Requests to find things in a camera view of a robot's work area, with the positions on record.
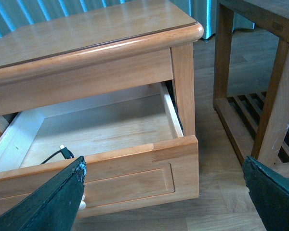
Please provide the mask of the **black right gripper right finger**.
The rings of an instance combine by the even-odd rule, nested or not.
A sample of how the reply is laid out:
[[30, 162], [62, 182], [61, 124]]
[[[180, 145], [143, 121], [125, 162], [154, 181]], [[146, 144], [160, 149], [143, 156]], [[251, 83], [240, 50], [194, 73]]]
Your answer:
[[242, 166], [250, 198], [266, 230], [289, 231], [289, 179], [248, 156]]

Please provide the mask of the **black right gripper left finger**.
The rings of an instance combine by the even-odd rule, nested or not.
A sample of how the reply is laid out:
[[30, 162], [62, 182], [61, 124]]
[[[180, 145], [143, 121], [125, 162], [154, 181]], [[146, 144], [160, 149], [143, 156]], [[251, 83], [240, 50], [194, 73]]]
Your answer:
[[75, 159], [0, 215], [0, 231], [70, 231], [84, 194], [86, 162]]

